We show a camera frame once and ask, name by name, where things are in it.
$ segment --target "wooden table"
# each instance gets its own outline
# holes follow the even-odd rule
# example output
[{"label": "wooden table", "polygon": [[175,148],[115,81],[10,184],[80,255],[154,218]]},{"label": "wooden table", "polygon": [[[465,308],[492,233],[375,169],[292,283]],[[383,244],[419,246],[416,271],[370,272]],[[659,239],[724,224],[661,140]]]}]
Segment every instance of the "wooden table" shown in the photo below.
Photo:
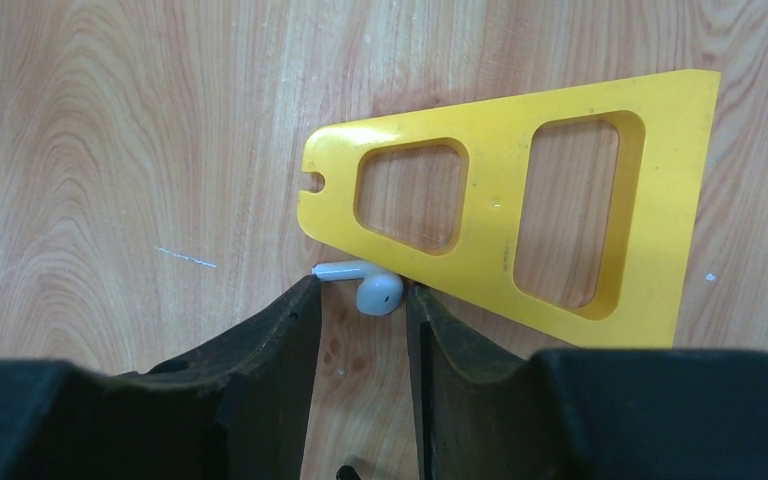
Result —
[{"label": "wooden table", "polygon": [[[0,357],[144,371],[345,258],[295,220],[319,126],[680,68],[723,77],[677,344],[768,349],[768,2],[1,1]],[[525,290],[592,294],[616,142],[538,133]],[[360,215],[445,243],[459,168],[378,159]],[[325,288],[303,478],[416,478],[404,313],[354,288]],[[561,344],[445,301],[520,355]]]}]

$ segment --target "scratch on table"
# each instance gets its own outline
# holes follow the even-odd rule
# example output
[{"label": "scratch on table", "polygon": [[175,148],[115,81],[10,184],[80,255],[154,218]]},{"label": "scratch on table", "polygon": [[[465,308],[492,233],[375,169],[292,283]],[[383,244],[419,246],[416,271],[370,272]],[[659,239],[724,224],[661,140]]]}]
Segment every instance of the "scratch on table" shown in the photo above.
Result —
[{"label": "scratch on table", "polygon": [[175,253],[175,252],[173,252],[171,250],[167,250],[167,249],[165,249],[163,247],[154,247],[154,249],[157,250],[158,252],[165,253],[167,255],[172,255],[175,258],[180,258],[181,260],[187,260],[187,261],[190,261],[190,262],[193,262],[193,263],[198,263],[199,265],[204,265],[205,267],[216,268],[216,264],[215,263],[205,262],[204,260],[199,260],[198,258],[193,258],[193,257],[188,257],[186,255],[181,255],[180,253]]}]

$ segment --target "wood grain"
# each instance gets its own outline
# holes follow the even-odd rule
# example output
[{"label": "wood grain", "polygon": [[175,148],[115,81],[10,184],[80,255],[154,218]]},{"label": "wood grain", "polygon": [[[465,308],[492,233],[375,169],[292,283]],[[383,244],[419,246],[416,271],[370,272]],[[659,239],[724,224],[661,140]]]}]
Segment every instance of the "wood grain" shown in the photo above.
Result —
[{"label": "wood grain", "polygon": [[[768,349],[768,1],[0,1],[0,357],[145,370],[345,258],[295,221],[319,126],[690,67],[723,77],[677,341]],[[612,140],[557,135],[517,272],[574,304]],[[429,162],[364,180],[371,225],[445,239],[452,190],[428,186],[460,173]],[[416,478],[404,314],[359,316],[353,289],[325,289],[303,478]],[[444,300],[520,355],[560,344]]]}]

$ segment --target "yellow trapezoid frame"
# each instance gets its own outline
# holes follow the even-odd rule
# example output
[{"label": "yellow trapezoid frame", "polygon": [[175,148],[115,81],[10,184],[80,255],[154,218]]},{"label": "yellow trapezoid frame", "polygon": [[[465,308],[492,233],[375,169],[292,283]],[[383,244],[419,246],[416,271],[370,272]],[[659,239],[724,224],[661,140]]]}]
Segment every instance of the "yellow trapezoid frame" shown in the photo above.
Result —
[{"label": "yellow trapezoid frame", "polygon": [[[324,127],[307,141],[302,170],[325,186],[300,192],[299,224],[320,242],[575,345],[671,346],[719,78],[681,70]],[[566,309],[514,283],[529,151],[540,127],[595,120],[620,135],[614,189],[596,294]],[[439,144],[467,167],[447,248],[419,250],[364,227],[363,163]]]}]

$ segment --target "yellow bracket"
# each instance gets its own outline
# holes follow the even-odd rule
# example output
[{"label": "yellow bracket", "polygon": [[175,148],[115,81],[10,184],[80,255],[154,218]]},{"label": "yellow bracket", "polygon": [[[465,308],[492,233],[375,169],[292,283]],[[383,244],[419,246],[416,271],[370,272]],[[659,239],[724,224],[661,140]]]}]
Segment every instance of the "yellow bracket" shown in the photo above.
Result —
[{"label": "yellow bracket", "polygon": [[[302,170],[321,174],[325,186],[300,192],[299,225],[320,242],[575,345],[671,346],[719,78],[680,70],[324,127],[307,141]],[[614,189],[596,294],[567,309],[523,293],[513,278],[529,151],[541,127],[596,120],[619,132]],[[419,250],[358,221],[367,159],[441,144],[466,167],[445,250]]]}]

